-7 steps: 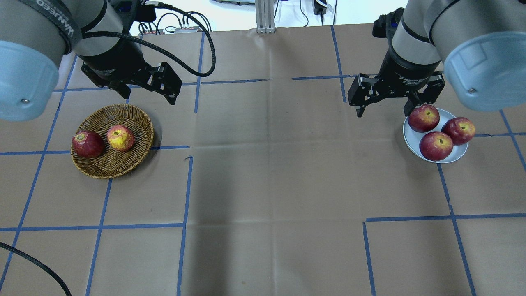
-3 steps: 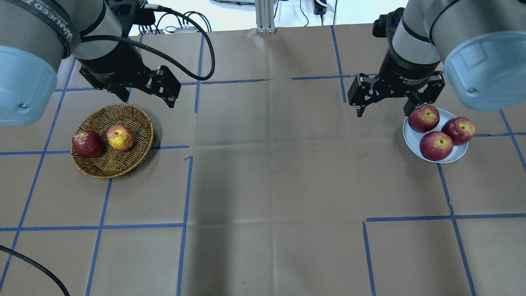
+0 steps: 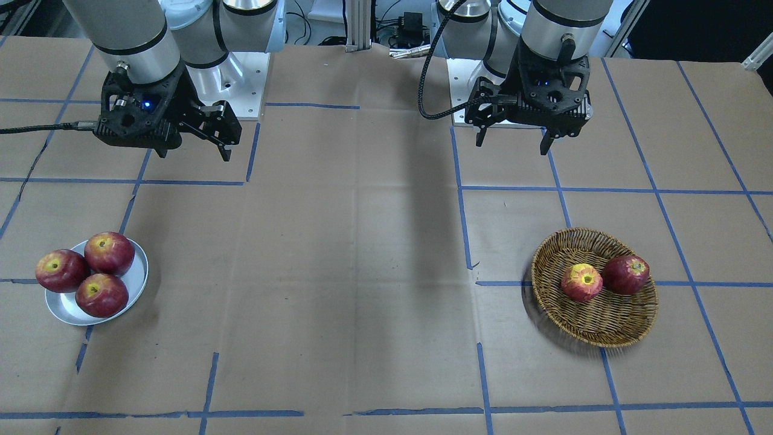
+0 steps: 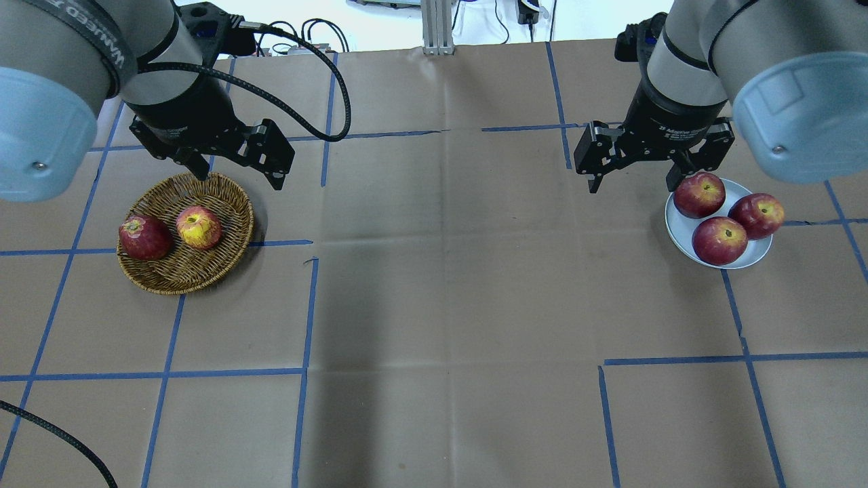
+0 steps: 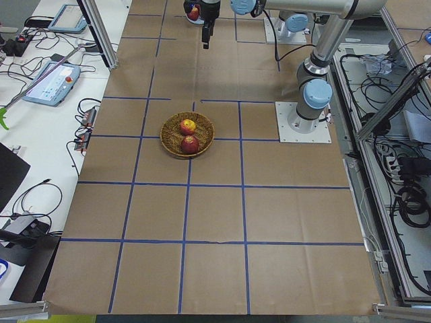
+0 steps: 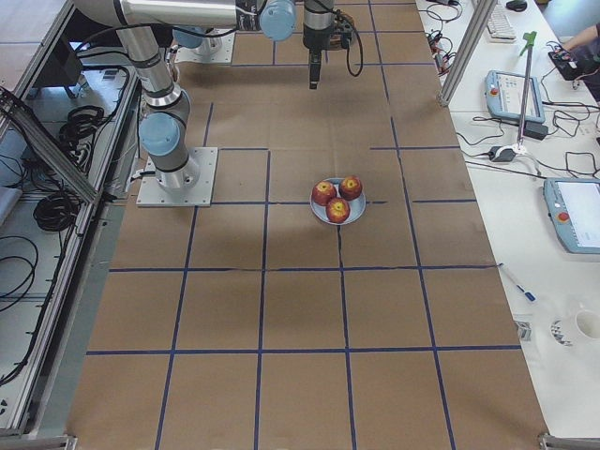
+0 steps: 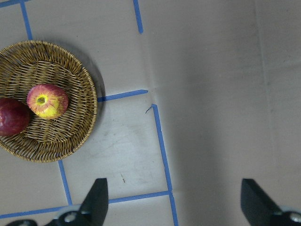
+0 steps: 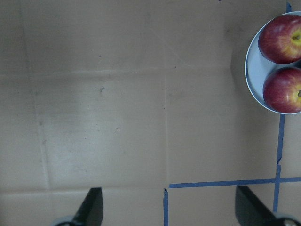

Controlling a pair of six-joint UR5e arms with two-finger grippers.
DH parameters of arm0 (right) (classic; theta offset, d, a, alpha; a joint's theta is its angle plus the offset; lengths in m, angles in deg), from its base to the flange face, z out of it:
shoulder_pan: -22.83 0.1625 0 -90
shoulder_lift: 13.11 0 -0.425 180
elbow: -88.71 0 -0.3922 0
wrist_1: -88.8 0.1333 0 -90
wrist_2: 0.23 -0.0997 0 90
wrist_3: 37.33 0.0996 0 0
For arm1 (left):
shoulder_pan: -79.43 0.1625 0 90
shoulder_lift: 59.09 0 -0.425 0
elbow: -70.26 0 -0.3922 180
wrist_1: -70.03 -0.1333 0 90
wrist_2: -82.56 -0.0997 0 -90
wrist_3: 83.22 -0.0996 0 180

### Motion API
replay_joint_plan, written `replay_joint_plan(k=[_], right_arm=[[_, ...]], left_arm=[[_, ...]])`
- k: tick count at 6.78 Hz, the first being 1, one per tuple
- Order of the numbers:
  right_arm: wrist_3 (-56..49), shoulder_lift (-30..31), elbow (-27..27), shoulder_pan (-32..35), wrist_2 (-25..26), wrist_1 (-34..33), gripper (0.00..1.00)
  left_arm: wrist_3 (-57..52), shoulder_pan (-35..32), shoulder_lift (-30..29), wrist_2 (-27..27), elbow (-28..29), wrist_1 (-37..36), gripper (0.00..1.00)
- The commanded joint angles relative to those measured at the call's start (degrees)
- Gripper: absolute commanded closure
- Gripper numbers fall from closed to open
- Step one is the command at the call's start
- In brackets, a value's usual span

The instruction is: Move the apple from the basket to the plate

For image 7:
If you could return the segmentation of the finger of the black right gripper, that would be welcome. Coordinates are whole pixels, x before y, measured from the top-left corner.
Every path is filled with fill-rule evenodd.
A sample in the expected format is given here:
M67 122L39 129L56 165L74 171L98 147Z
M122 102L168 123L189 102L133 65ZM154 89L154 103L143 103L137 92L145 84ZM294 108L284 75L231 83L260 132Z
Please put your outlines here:
M240 207L251 226L299 226L301 212L279 207L254 179L241 182Z

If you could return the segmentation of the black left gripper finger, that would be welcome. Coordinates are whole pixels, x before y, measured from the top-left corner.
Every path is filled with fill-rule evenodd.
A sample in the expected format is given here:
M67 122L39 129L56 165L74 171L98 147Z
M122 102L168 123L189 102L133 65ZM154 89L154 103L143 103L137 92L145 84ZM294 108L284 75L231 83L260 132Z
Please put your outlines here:
M102 226L109 205L106 178L98 178L77 210L69 210L54 217L48 226Z

